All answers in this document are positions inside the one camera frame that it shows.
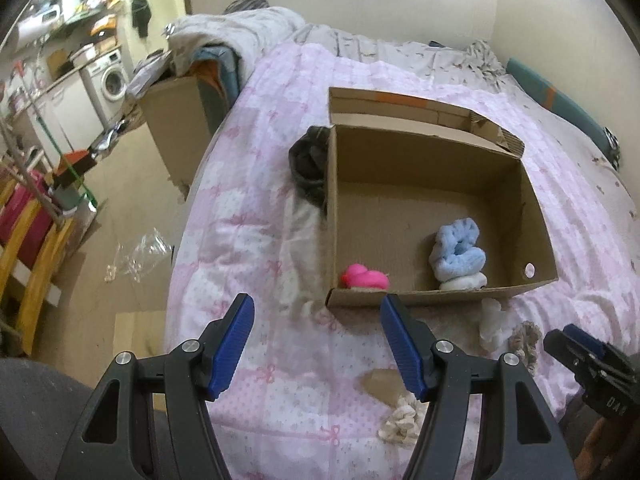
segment blue gripper pad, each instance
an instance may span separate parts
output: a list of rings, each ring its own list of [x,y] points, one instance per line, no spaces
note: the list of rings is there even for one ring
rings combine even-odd
[[[594,338],[591,334],[587,334],[584,330],[578,328],[574,324],[565,326],[562,333],[573,339],[575,342],[580,343],[598,359],[604,359],[605,348],[602,341]]]
[[[398,371],[404,387],[415,395],[416,399],[424,399],[428,387],[424,382],[422,358],[409,336],[396,308],[387,296],[380,305],[380,322],[385,331]]]
[[[239,294],[229,307],[222,322],[227,324],[222,341],[212,358],[209,399],[217,399],[231,384],[246,340],[254,326],[254,300],[248,294]]]

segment metal screw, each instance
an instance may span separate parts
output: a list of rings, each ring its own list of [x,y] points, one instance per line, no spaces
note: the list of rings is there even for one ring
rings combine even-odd
[[[516,354],[505,354],[503,359],[509,366],[515,366],[520,362],[520,359],[518,359]]]
[[[131,353],[130,352],[120,352],[118,355],[116,355],[116,362],[119,365],[125,365],[129,361],[131,361]]]
[[[189,339],[182,343],[182,350],[185,352],[195,352],[200,348],[200,343],[197,339]]]
[[[453,345],[446,339],[441,339],[436,343],[436,350],[438,352],[442,352],[443,354],[449,354],[453,352]]]

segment open cardboard box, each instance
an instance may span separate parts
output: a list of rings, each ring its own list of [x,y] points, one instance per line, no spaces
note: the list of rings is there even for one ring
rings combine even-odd
[[[327,306],[380,305],[386,292],[342,288],[354,263],[388,274],[405,304],[509,298],[558,279],[517,137],[428,99],[331,88],[329,104]],[[488,283],[443,292],[428,257],[438,229],[466,217]]]

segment pink and white checkered bedspread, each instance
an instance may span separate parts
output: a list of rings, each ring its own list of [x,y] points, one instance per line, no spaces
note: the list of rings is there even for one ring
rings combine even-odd
[[[258,64],[204,169],[172,276],[165,343],[173,348],[222,317],[239,292],[256,319],[229,390],[209,405],[234,478],[401,478],[410,450],[376,437],[388,406],[360,378],[395,367],[372,310],[323,306],[321,213],[297,197],[287,151],[312,124],[328,124],[329,86],[378,89],[471,108],[526,144],[524,164],[542,205],[560,279],[508,302],[508,326],[543,332],[575,323],[638,350],[638,278],[606,211],[560,146],[508,96],[431,87],[382,62],[361,64],[315,44],[285,42]],[[478,305],[418,309],[439,337],[480,353]],[[536,382],[555,413],[577,391],[542,354]],[[479,403],[469,411],[477,431]],[[474,456],[465,438],[458,468]]]

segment floor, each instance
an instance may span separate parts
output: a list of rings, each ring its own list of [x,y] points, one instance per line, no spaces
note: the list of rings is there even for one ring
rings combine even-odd
[[[146,124],[125,134],[86,184],[98,199],[98,214],[54,279],[62,297],[43,311],[34,358],[95,386],[124,349],[137,357],[162,353],[170,258],[139,283],[126,274],[105,282],[117,244],[132,244],[153,228],[177,244],[186,208]]]

